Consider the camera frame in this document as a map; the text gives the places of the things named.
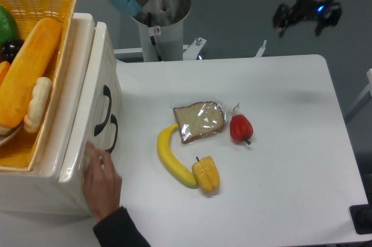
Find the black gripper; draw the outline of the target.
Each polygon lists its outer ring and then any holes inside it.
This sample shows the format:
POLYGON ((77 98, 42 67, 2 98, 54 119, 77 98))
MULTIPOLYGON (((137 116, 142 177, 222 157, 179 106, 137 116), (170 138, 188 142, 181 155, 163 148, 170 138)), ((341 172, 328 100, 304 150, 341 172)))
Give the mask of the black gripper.
POLYGON ((288 28, 302 21, 316 21, 315 35, 318 37, 329 26, 336 26, 342 15, 342 7, 335 0, 296 0, 290 7, 280 4, 273 15, 273 27, 282 38, 288 28))

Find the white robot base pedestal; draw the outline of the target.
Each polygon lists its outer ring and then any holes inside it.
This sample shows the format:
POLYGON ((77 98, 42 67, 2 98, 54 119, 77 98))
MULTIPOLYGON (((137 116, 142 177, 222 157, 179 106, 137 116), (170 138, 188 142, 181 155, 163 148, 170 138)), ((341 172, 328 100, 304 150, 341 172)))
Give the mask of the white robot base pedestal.
POLYGON ((191 0, 149 0, 133 16, 139 31, 144 62, 201 59, 206 45, 198 37, 184 45, 184 20, 191 10, 191 0))

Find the bare human hand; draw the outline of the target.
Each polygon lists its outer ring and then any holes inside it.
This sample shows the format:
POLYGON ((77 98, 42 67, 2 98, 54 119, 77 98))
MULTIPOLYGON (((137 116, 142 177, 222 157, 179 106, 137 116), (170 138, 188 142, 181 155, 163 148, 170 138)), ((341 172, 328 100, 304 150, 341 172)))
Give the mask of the bare human hand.
POLYGON ((83 193, 97 222, 120 207, 122 179, 117 173, 109 152, 87 142, 90 163, 84 177, 83 193))

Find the dark sleeved forearm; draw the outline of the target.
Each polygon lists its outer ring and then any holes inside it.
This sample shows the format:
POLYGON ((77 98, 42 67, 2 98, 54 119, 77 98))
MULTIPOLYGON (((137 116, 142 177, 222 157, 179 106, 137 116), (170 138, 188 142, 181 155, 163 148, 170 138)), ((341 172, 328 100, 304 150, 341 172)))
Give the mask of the dark sleeved forearm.
POLYGON ((94 225, 93 232, 100 246, 150 246, 122 206, 94 225))

